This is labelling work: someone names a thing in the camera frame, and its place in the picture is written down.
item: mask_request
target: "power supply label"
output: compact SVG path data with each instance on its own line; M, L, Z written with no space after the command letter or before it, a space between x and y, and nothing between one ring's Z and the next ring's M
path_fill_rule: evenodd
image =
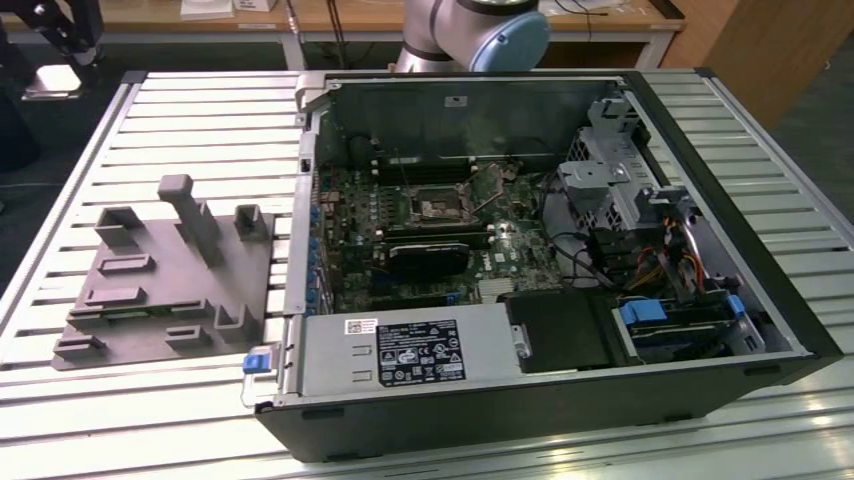
M383 387L466 380L457 320L378 325L376 347Z

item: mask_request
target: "white desk leg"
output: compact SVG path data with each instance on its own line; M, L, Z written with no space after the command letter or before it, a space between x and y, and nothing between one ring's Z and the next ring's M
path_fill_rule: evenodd
M299 44L296 35L286 32L279 36L279 41L284 50L284 61L288 64L288 70L306 70L306 56L303 55L303 46Z
M667 47L673 40L674 32L655 32L651 35L650 41L643 46L641 56L638 57L638 63L635 68L650 69L658 68L667 53Z

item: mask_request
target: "wooden desk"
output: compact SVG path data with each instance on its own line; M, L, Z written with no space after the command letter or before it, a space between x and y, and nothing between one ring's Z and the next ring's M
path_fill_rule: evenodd
M573 9L569 0L563 0L563 3ZM294 0L294 8L299 16L303 41L306 43L334 41L335 35L326 2ZM338 0L338 11L347 41L402 41L403 0ZM619 7L601 9L597 12L607 13L607 16L590 17L593 35L589 34L585 15L550 16L551 41L643 44L635 66L638 68L658 67L674 32L682 30L685 21L665 18L649 0L629 0ZM288 52L286 45L288 65L300 61L298 54L299 52Z
M100 0L100 4L107 34L290 31L284 1L270 12L235 10L234 18L196 21L182 20L180 0ZM15 15L3 15L3 22L10 31L27 29Z
M402 41L403 0L338 0L338 5L347 41ZM294 0L294 6L303 42L334 41L326 2ZM553 42L643 44L637 66L657 67L685 21L666 19L649 0L630 0L621 7L598 11L607 12L607 16L590 17L590 36L585 15L550 16ZM234 18L219 20L182 21L180 0L102 0L102 13L104 43L278 42L288 68L306 69L299 41L287 22L284 0L278 1L271 12L236 11ZM15 16L3 18L14 41L42 41Z
M571 10L581 9L571 0L563 0ZM330 32L332 25L323 0L294 0L304 32ZM346 32L399 32L403 28L403 0L338 0L338 12ZM645 32L650 30L681 30L685 21L669 20L653 7L649 0L630 0L618 8L595 10L607 16L591 16L594 32ZM585 15L549 17L555 31L587 32Z

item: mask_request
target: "motherboard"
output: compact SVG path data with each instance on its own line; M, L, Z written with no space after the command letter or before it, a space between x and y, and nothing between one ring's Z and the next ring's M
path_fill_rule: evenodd
M433 175L397 160L386 172L322 171L335 312L491 303L558 288L537 215L545 175L471 160L446 170L455 183L425 183Z

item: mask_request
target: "metal slotted table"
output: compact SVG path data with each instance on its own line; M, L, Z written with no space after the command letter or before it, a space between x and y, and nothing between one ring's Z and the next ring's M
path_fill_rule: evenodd
M300 129L298 73L151 73L119 87L0 301L0 477L779 478L854 468L854 357L706 418L501 444L302 464L240 400L240 355L56 372L48 365L107 205L172 218L167 173L214 214L276 215L266 340L282 335ZM854 352L852 227L734 101L691 70L645 76L846 354ZM665 172L677 172L663 150ZM262 381L262 390L274 382Z

